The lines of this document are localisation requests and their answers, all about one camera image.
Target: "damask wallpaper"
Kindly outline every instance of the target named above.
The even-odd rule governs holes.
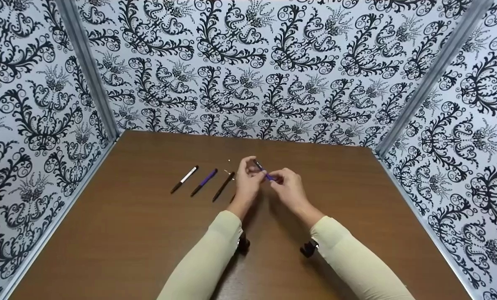
[[[470,0],[77,0],[121,130],[374,148]]]
[[[104,152],[53,0],[0,0],[0,294]]]
[[[384,161],[477,298],[497,300],[497,0]]]

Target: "metal frame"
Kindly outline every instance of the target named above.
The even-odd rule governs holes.
[[[41,253],[43,250],[43,247],[48,243],[50,237],[56,232],[56,229],[58,229],[58,226],[60,226],[61,222],[67,216],[67,213],[71,210],[71,207],[73,207],[74,203],[76,203],[76,200],[80,198],[80,195],[82,194],[83,190],[85,190],[85,187],[93,178],[94,174],[96,171],[99,169],[100,165],[104,162],[104,160],[108,157],[109,153],[115,146],[115,142],[112,142],[111,145],[109,145],[104,153],[98,158],[98,160],[95,162],[95,164],[91,167],[91,172],[89,175],[87,175],[86,178],[80,182],[80,185],[77,186],[76,190],[77,192],[75,193],[74,197],[67,203],[67,206],[63,209],[63,211],[56,217],[56,219],[48,226],[45,234],[37,241],[37,244],[33,247],[33,249],[30,251],[30,254],[25,258],[24,262],[19,266],[17,269],[17,272],[15,275],[10,279],[8,285],[3,289],[2,293],[0,293],[0,300],[6,300],[10,298],[11,294],[17,287],[17,285],[20,283],[30,266],[33,264],[37,256]]]
[[[403,197],[404,201],[408,204],[410,207],[410,210],[414,213],[414,215],[417,218],[417,221],[421,224],[422,228],[426,233],[428,234],[428,237],[432,240],[432,243],[436,246],[437,250],[441,253],[447,264],[450,266],[460,283],[464,286],[464,289],[466,292],[469,294],[472,300],[482,300],[480,295],[475,295],[473,292],[476,292],[477,290],[473,288],[473,286],[470,284],[469,280],[465,277],[465,275],[462,273],[458,265],[456,264],[454,258],[452,255],[447,251],[447,248],[439,237],[437,237],[436,233],[434,230],[432,230],[432,227],[428,224],[427,220],[423,218],[423,216],[417,211],[416,207],[414,206],[413,201],[410,199],[410,196],[408,196],[407,192],[403,189],[403,187],[399,184],[397,181],[397,178],[395,178],[395,175],[391,173],[390,169],[386,167],[384,162],[380,159],[380,157],[377,157],[378,162],[380,165],[382,165],[382,168],[384,171],[386,171],[388,177],[391,179],[395,187],[397,187],[397,190],[401,193],[401,196]]]
[[[102,84],[100,73],[96,67],[96,60],[91,53],[89,38],[87,37],[86,30],[82,26],[76,3],[69,0],[55,1],[58,5],[65,29],[67,29],[69,39],[75,48],[76,58],[82,68],[83,76],[89,86],[93,102],[98,111],[98,116],[104,125],[104,129],[106,130],[108,140],[114,142],[120,135],[117,130],[117,122],[113,117],[108,94]]]
[[[384,140],[382,140],[376,148],[375,152],[381,158],[384,158],[393,144],[395,144],[395,141],[397,141],[403,129],[408,125],[408,122],[410,122],[411,118],[416,114],[416,111],[426,100],[428,93],[430,93],[434,84],[441,78],[443,72],[445,72],[445,69],[450,65],[452,59],[454,59],[458,51],[460,51],[460,48],[462,48],[467,38],[469,38],[478,22],[481,20],[481,17],[487,12],[491,3],[491,0],[474,0],[471,2],[467,12],[462,16],[456,29],[451,32],[451,37],[447,40],[445,46],[443,46],[443,49],[441,49],[435,61],[428,69],[422,83],[417,87],[414,95],[412,95],[395,123],[393,123],[389,129]]]

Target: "hand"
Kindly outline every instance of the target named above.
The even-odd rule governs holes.
[[[275,180],[271,181],[271,188],[279,195],[280,200],[291,210],[303,205],[309,205],[300,175],[287,169],[273,171],[269,175]]]
[[[271,181],[271,188],[279,195],[282,203],[297,215],[308,228],[312,228],[323,218],[324,214],[308,201],[300,175],[286,167],[273,171],[269,175],[275,178]]]
[[[260,171],[253,160],[256,156],[248,156],[239,162],[236,175],[236,198],[252,201],[256,198],[260,183],[263,182],[266,172]]]
[[[256,156],[248,156],[239,163],[236,175],[236,195],[226,209],[241,221],[243,221],[252,205],[252,201],[256,198],[258,190],[260,190],[260,183],[264,180],[266,174],[265,171],[260,171],[254,165],[252,162],[254,159],[256,159]]]

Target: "wooden table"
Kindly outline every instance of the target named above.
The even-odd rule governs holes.
[[[310,201],[378,254],[417,300],[469,299],[369,149],[138,131],[123,134],[11,298],[155,300],[233,196],[232,182],[211,202],[224,170],[252,154],[267,169],[300,173]],[[194,165],[199,171],[170,195]],[[308,230],[268,183],[243,227],[250,251],[232,259],[214,298],[350,298],[320,257],[300,254]]]

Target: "beige sleeve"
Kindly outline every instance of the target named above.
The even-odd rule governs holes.
[[[361,300],[412,300],[401,280],[342,224],[323,217],[310,234],[319,253]]]
[[[209,299],[242,232],[236,215],[227,210],[220,212],[206,234],[176,266],[158,300]]]

